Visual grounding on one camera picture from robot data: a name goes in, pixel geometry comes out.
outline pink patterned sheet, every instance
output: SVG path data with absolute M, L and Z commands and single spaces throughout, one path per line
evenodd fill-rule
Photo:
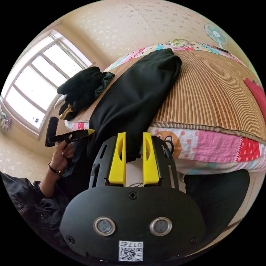
M 214 48 L 211 45 L 208 44 L 203 44 L 200 42 L 190 42 L 189 46 L 177 46 L 174 43 L 165 43 L 165 44 L 156 44 L 156 45 L 152 45 L 146 48 L 142 48 L 139 49 L 137 51 L 134 51 L 132 53 L 129 53 L 119 59 L 117 59 L 113 64 L 111 64 L 109 67 L 107 67 L 104 72 L 109 72 L 111 69 L 120 66 L 132 59 L 138 58 L 140 56 L 144 56 L 149 54 L 150 52 L 156 51 L 156 50 L 161 50 L 161 49 L 167 49 L 167 48 L 171 48 L 173 51 L 187 51 L 187 50 L 194 50 L 194 51 L 207 51 L 207 52 L 211 52 L 211 53 L 215 53 L 218 55 L 222 55 L 222 56 L 226 56 L 228 58 L 231 58 L 233 60 L 235 60 L 236 62 L 238 62 L 239 64 L 242 64 L 245 66 L 244 63 L 242 63 L 237 57 L 235 57 L 232 54 L 229 53 L 225 53 L 221 50 L 218 50 L 216 48 Z
M 89 128 L 88 121 L 65 125 L 70 131 Z M 166 141 L 183 174 L 266 171 L 266 146 L 251 139 L 192 129 L 150 127 L 148 132 Z

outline green cloth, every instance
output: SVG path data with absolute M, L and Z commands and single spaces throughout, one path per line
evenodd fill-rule
M 110 83 L 110 81 L 113 79 L 114 76 L 115 74 L 111 72 L 106 73 L 105 77 L 102 80 L 102 85 L 94 93 L 95 99 L 97 99 L 101 95 L 101 93 L 105 90 L 105 88 L 107 87 L 107 85 Z

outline bracelet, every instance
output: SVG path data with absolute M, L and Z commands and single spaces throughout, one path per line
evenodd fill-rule
M 50 163 L 48 163 L 48 166 L 49 166 L 50 170 L 51 170 L 52 172 L 54 172 L 55 174 L 60 175 L 61 171 L 57 171 L 57 170 L 53 169 L 53 168 L 51 167 Z

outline window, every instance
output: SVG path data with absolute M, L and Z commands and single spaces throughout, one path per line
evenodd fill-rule
M 59 97 L 57 88 L 91 65 L 70 41 L 51 30 L 9 73 L 1 93 L 2 104 L 20 124 L 39 135 Z

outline hand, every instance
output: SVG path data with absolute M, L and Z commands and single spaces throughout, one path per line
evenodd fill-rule
M 72 158 L 74 156 L 73 145 L 69 143 L 67 146 L 66 141 L 60 142 L 55 152 L 53 153 L 53 158 L 50 166 L 57 171 L 63 171 L 67 167 L 67 158 Z

